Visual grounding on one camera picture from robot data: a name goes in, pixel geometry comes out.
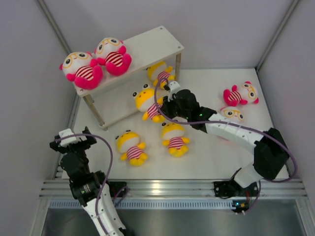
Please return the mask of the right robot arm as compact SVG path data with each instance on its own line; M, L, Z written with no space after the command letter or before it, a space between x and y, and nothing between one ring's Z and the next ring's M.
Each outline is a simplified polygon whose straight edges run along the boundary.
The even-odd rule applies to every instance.
M169 121L183 118L183 125L224 138L253 155L253 161L230 179L229 188L235 195L242 195L248 186L262 179L274 182L291 157L279 130L261 131L229 121L215 110L200 106L188 89L164 96L160 111Z

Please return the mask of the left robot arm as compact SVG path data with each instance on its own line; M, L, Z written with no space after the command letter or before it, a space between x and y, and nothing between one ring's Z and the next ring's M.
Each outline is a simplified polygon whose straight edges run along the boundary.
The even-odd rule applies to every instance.
M109 149L110 163L107 173L91 172L86 155L97 140L103 141ZM60 166L69 177L69 187L74 199L89 215L100 236L125 236L127 230L120 220L107 181L113 164L113 151L110 144L101 136L85 129L75 134L70 128L62 130L50 143L50 148L63 155Z

